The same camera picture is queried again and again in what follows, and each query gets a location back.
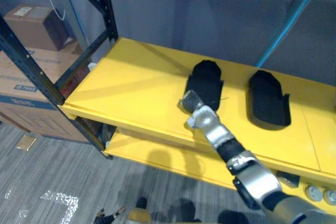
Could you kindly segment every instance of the round metal part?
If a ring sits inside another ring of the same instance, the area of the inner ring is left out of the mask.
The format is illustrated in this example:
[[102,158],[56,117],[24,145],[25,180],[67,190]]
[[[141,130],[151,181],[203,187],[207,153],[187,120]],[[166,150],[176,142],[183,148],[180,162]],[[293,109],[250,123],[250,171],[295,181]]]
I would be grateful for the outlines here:
[[321,201],[323,199],[321,190],[316,186],[308,186],[306,188],[306,196],[312,201]]
[[324,190],[323,192],[324,200],[330,204],[335,206],[336,205],[336,191],[333,190]]

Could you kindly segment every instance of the lower shelf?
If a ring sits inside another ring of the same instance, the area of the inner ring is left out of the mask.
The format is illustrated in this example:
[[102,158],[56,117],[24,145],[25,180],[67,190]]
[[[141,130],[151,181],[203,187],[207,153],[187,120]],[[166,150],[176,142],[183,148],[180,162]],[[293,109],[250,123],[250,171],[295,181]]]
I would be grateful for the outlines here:
[[[113,135],[109,146],[105,149],[105,153],[235,189],[232,183],[233,176],[226,169],[225,163],[219,156],[218,158],[206,156],[206,154],[196,153],[192,150],[124,135],[118,129]],[[298,188],[289,188],[285,184],[282,184],[282,188],[285,193],[304,198],[324,211],[336,215],[336,206],[328,205],[324,200],[314,202],[306,197],[304,190],[309,184],[308,180],[305,181],[304,178],[301,178]],[[320,186],[318,182],[313,182],[313,184]]]

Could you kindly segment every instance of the gray carpet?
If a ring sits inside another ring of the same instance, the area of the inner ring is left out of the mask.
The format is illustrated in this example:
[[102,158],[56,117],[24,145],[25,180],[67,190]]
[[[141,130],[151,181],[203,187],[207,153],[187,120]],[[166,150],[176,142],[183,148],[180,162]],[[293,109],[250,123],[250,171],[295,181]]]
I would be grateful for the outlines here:
[[89,144],[39,137],[25,152],[15,148],[23,134],[0,125],[0,223],[91,224],[101,208],[108,214],[121,206],[129,211],[140,196],[148,198],[154,223],[184,220],[181,203],[190,201],[202,222],[216,222],[231,210],[244,213],[249,223],[268,223],[233,190],[117,157],[108,160]]

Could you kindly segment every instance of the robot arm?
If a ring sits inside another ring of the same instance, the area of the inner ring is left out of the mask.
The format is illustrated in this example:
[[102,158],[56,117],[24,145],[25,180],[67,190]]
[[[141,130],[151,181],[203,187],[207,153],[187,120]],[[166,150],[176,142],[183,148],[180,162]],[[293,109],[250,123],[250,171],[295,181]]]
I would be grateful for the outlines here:
[[307,201],[283,193],[276,176],[236,140],[196,92],[186,92],[180,104],[192,113],[187,124],[202,131],[235,176],[233,183],[249,208],[261,209],[276,223],[336,223],[333,216]]

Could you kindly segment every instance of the black metal shelf frame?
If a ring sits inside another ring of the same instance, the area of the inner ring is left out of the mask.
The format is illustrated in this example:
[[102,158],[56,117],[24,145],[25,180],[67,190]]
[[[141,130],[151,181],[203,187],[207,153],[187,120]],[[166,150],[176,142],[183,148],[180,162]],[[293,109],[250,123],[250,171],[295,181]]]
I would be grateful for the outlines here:
[[[43,70],[31,57],[11,28],[0,17],[0,49],[2,49],[12,62],[24,73],[24,75],[43,93],[43,95],[57,109],[63,105],[65,98],[60,93],[62,87],[74,76],[76,71],[87,64],[92,54],[107,39],[118,39],[118,31],[111,0],[88,0],[102,15],[106,29],[94,40],[94,42],[80,55],[80,57],[65,71],[65,73],[53,84]],[[105,146],[94,135],[82,118],[68,119],[99,151],[104,151]]]

